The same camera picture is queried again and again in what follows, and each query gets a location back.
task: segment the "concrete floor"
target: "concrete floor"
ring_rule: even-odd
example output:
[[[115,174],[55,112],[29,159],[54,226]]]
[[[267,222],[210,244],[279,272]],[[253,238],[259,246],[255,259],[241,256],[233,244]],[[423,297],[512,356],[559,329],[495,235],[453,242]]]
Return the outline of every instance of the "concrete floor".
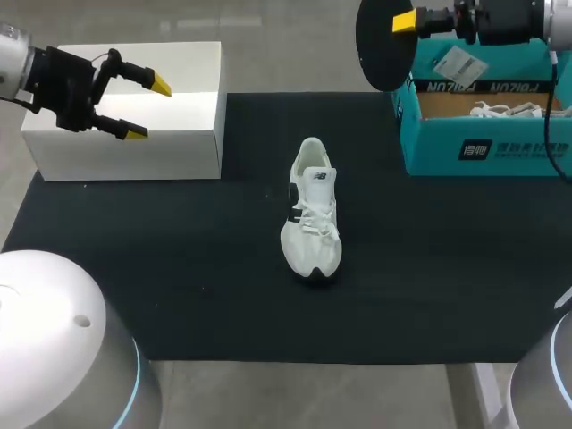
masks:
[[[41,47],[222,40],[231,92],[370,91],[354,46],[358,5],[3,0],[0,21],[30,30]],[[0,244],[35,171],[19,134],[22,118],[20,108],[0,104]],[[455,427],[443,366],[158,362],[156,369],[165,395],[164,429]],[[506,383],[512,366],[495,369]]]

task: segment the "gray cylinder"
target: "gray cylinder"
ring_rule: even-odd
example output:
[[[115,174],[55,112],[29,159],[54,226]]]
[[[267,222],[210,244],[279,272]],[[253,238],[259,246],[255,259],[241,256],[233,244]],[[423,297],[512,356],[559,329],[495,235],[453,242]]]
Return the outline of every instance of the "gray cylinder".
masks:
[[[162,398],[151,365],[106,306],[105,336],[75,391],[29,429],[158,429]]]
[[[517,364],[509,405],[518,429],[572,427],[572,315],[568,314]]]
[[[545,0],[544,39],[553,51],[568,51],[572,47],[572,2]]]

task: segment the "cable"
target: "cable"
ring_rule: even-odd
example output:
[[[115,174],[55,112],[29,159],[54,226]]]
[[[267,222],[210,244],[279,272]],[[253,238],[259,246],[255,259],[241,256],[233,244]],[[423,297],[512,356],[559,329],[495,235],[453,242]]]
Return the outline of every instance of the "cable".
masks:
[[[556,82],[558,80],[558,58],[554,51],[550,52],[551,62],[552,62],[552,80],[551,89],[548,93],[548,105],[546,106],[546,115],[544,116],[544,148],[546,149],[546,155],[552,164],[554,170],[558,173],[558,176],[567,184],[572,184],[572,180],[562,171],[559,167],[554,154],[552,153],[550,141],[551,141],[551,111],[552,111],[552,101],[554,100],[554,91],[556,90]]]
[[[96,60],[98,60],[99,58],[101,58],[102,56],[106,56],[106,55],[108,55],[108,54],[109,54],[108,52],[104,52],[104,53],[102,53],[101,55],[96,56],[93,60],[91,60],[91,62],[93,63],[93,62],[95,62]]]

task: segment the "white sneaker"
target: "white sneaker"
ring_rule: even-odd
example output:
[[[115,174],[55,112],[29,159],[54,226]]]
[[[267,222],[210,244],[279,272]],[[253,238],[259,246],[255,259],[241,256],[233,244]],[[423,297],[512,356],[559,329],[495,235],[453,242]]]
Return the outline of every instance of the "white sneaker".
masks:
[[[304,140],[290,171],[290,214],[280,239],[290,268],[309,280],[330,278],[340,265],[336,174],[324,144]]]

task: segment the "white box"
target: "white box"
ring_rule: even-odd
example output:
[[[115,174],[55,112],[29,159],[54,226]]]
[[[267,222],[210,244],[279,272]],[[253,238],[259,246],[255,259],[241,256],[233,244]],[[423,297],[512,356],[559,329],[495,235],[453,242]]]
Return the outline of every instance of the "white box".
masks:
[[[156,70],[172,97],[121,77],[108,85],[97,113],[148,128],[148,139],[119,140],[96,129],[69,132],[55,126],[53,112],[26,113],[21,133],[44,180],[220,179],[226,114],[221,43],[59,48],[92,60],[112,47],[123,61]]]

